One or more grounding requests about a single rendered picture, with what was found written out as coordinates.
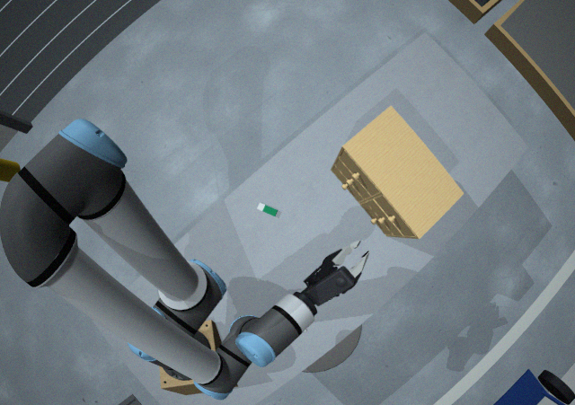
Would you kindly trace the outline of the green and white eraser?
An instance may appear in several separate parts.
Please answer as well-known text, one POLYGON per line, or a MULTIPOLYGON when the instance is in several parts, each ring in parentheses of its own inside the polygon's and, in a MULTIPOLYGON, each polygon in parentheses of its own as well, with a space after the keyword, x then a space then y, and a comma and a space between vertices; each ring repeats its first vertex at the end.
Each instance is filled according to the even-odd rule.
POLYGON ((268 207, 268 206, 266 206, 266 205, 264 205, 264 204, 262 204, 262 203, 260 203, 260 204, 258 205, 258 209, 261 210, 261 211, 263 211, 263 212, 265 212, 265 213, 268 213, 268 214, 270 214, 270 215, 272 215, 272 216, 276 216, 276 214, 277 214, 277 212, 278 212, 277 209, 274 209, 274 208, 272 208, 272 207, 268 207))

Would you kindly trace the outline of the tan wooden drawer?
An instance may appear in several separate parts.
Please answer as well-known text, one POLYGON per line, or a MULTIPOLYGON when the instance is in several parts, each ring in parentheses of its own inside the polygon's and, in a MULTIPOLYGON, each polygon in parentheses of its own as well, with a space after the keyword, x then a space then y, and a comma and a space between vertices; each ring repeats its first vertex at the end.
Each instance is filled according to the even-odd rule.
POLYGON ((353 180, 359 180, 361 184, 366 188, 366 190, 370 193, 371 196, 380 192, 380 190, 376 187, 376 185, 360 169, 360 167, 355 163, 355 161, 349 156, 349 154, 345 150, 342 152, 340 159, 353 173, 353 175, 351 176, 353 180))
POLYGON ((345 178, 345 176, 340 172, 340 170, 335 166, 333 171, 332 171, 337 177, 338 179, 343 183, 342 188, 344 190, 348 189, 349 192, 353 195, 353 197, 359 202, 361 200, 363 200, 363 198, 360 196, 360 194, 355 190, 355 188, 351 185, 349 186, 347 184, 347 179, 345 178))
POLYGON ((376 201, 372 198, 369 200, 370 202, 367 201, 367 204, 373 209, 373 211, 377 214, 377 216, 379 217, 379 219, 377 220, 379 222, 379 224, 385 224, 386 227, 390 230, 390 232, 393 235, 400 235, 403 236, 403 234, 400 232, 400 230, 396 227, 396 225, 394 223, 390 224, 389 221, 387 220, 388 215, 385 213, 385 211, 376 203, 376 201))
POLYGON ((346 165, 341 161, 341 159, 339 159, 339 161, 336 163, 336 166, 348 179, 346 181, 347 184, 349 186, 353 185, 353 187, 358 191, 358 193, 363 197, 363 199, 371 197, 371 195, 367 192, 367 190, 362 186, 362 184, 358 180, 353 180, 353 178, 351 177, 353 175, 352 172, 346 167, 346 165))
POLYGON ((403 221, 393 206, 388 202, 384 195, 375 198, 375 201, 389 216, 387 220, 390 224, 395 223, 404 236, 416 236, 411 228, 403 221))
POLYGON ((381 224, 379 224, 379 223, 377 222, 377 220, 379 219, 379 217, 376 215, 376 213, 373 211, 373 209, 367 204, 367 202, 364 202, 364 203, 362 203, 362 204, 360 204, 360 205, 361 205, 361 206, 367 211, 367 213, 372 217, 371 223, 372 223, 373 225, 374 225, 374 224, 377 224, 377 225, 380 227, 380 229, 384 232, 384 234, 393 235, 393 234, 389 231, 389 229, 386 227, 385 224, 382 224, 382 225, 381 225, 381 224))

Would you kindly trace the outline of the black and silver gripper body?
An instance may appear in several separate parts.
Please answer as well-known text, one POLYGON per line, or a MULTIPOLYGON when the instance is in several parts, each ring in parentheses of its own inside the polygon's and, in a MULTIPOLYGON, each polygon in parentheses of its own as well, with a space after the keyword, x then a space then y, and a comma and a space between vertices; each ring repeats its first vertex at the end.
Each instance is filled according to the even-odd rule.
POLYGON ((297 296, 297 298, 302 300, 309 307, 309 309, 311 310, 311 312, 313 313, 314 316, 317 314, 317 310, 314 306, 315 303, 312 301, 312 299, 305 292, 307 291, 307 289, 309 287, 311 287, 314 284, 316 284, 317 282, 321 281, 324 277, 330 275, 332 272, 334 272, 338 268, 333 267, 333 266, 327 266, 327 267, 323 268, 323 270, 321 270, 321 269, 319 270, 319 269, 320 268, 316 269, 307 279, 304 280, 305 284, 307 285, 307 288, 305 290, 303 290, 301 293, 295 292, 293 294, 293 295, 297 296), (319 272, 317 272, 318 270, 319 270, 319 272), (310 302, 307 298, 312 302, 310 302))

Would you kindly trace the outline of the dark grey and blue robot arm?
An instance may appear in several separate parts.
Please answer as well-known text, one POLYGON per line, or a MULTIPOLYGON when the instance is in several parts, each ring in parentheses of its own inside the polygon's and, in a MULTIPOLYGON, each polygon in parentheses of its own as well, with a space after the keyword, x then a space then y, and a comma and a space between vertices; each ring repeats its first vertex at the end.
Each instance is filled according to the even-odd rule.
POLYGON ((90 121, 76 119, 60 130, 4 191, 4 253, 27 284, 49 287, 127 341, 140 358, 224 400, 251 363, 273 362, 307 332, 314 315, 286 294, 260 318, 235 319, 212 350, 199 328, 222 300, 226 284, 201 261, 179 253, 127 182, 121 170, 126 163, 121 149, 90 121), (153 307, 78 247, 69 226, 77 216, 162 291, 153 307))

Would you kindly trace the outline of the tan wooden chest of drawers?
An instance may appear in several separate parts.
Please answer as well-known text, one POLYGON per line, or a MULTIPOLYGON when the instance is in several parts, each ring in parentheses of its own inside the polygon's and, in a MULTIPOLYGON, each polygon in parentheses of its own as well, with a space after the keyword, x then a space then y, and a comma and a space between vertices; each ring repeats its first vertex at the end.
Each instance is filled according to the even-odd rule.
MULTIPOLYGON (((435 155, 390 106, 342 146, 419 239, 464 193, 435 155)), ((336 166, 337 167, 337 166, 336 166)), ((338 168, 338 167, 337 167, 338 168)))

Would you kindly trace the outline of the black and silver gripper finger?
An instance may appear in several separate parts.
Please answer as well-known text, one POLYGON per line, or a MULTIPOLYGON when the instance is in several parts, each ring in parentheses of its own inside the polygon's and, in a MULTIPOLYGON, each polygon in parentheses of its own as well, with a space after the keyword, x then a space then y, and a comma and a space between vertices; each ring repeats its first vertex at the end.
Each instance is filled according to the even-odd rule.
MULTIPOLYGON (((360 275, 361 275, 361 273, 362 273, 362 270, 363 270, 363 268, 365 267, 365 264, 366 264, 366 262, 367 262, 368 255, 369 255, 369 251, 366 252, 366 253, 361 257, 360 262, 357 262, 356 265, 355 265, 354 267, 352 267, 352 270, 349 269, 349 272, 350 272, 350 273, 353 275, 353 277, 356 279, 356 282, 355 282, 354 285, 356 285, 357 282, 358 282, 358 279, 359 279, 359 277, 360 277, 360 275)), ((353 287, 353 286, 352 286, 352 287, 353 287)), ((349 289, 345 290, 345 291, 343 292, 343 294, 345 294, 345 293, 346 293, 348 290, 350 290, 352 287, 350 287, 349 289)))
POLYGON ((345 257, 352 253, 352 250, 354 248, 357 248, 358 245, 360 244, 360 241, 354 242, 332 254, 330 254, 329 256, 327 256, 324 260, 323 260, 323 264, 319 267, 321 270, 323 270, 323 268, 327 267, 327 266, 339 266, 342 265, 342 263, 345 260, 345 257))

